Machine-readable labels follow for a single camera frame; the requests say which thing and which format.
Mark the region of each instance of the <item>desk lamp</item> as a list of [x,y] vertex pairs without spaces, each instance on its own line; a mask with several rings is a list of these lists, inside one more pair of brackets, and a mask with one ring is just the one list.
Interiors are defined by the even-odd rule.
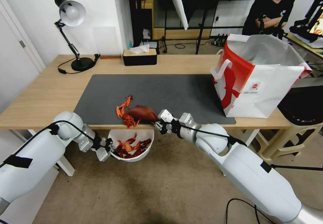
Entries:
[[83,22],[86,15],[84,6],[72,0],[55,0],[55,4],[59,7],[59,13],[61,17],[57,22],[55,22],[55,25],[61,32],[69,48],[76,57],[76,59],[71,64],[72,69],[75,71],[85,71],[92,68],[96,63],[97,57],[94,61],[90,58],[80,58],[79,51],[73,44],[69,42],[62,30],[64,26],[75,27]]

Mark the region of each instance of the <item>tissue box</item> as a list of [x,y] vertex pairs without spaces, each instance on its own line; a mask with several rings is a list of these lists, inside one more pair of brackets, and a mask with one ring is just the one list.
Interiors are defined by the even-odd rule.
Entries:
[[145,53],[132,53],[127,49],[123,51],[122,58],[125,66],[157,64],[157,52],[156,49],[153,48],[150,48],[149,51]]

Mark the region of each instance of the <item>beige carpet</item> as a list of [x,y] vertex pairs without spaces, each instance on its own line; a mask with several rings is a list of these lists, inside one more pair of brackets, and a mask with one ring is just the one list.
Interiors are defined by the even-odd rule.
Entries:
[[[169,46],[168,53],[195,53],[194,44],[186,46]],[[200,52],[214,54],[218,49],[207,43]],[[282,156],[274,163],[323,166],[322,152],[323,137],[317,135],[299,156]],[[94,152],[80,152],[76,144],[68,146],[65,156],[75,167],[75,174],[68,177],[59,173],[34,224],[222,224],[229,199],[247,200],[215,163],[175,135],[156,132],[151,151],[136,163],[114,158],[99,162]],[[301,201],[323,209],[323,172],[277,170],[290,181]],[[260,221],[268,223],[261,216]],[[256,223],[253,209],[232,202],[228,223]]]

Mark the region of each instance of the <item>red and white shopping bag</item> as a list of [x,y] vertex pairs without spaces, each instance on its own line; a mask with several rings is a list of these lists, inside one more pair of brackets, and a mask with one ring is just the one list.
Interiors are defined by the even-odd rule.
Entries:
[[311,69],[286,42],[271,35],[230,34],[213,83],[227,117],[267,118],[294,82]]

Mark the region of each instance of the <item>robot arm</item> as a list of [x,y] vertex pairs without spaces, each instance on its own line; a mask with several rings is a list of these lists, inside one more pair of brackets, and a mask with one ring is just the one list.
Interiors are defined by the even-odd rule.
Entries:
[[219,124],[201,126],[191,114],[174,118],[167,110],[158,115],[155,126],[162,134],[176,133],[194,143],[260,209],[284,223],[323,223],[323,212],[305,206],[290,183],[248,147],[237,142]]
[[[110,156],[112,142],[98,137],[75,113],[63,112],[0,165],[0,215],[19,196],[33,189],[57,161],[66,146],[78,143],[82,152],[92,149],[100,161]],[[29,160],[25,166],[21,160]]]
[[[268,215],[284,223],[323,224],[322,211],[302,204],[283,176],[249,148],[236,142],[237,139],[230,137],[219,124],[201,126],[189,113],[184,113],[178,120],[167,110],[163,110],[158,118],[160,121],[155,126],[162,134],[176,133],[194,143]],[[18,149],[11,156],[10,163],[5,161],[0,165],[0,215],[13,200],[35,187],[63,156],[71,141],[77,142],[83,152],[95,151],[100,161],[105,161],[113,149],[110,139],[98,137],[77,114],[61,113],[54,123]],[[27,166],[18,166],[20,159],[27,160]]]

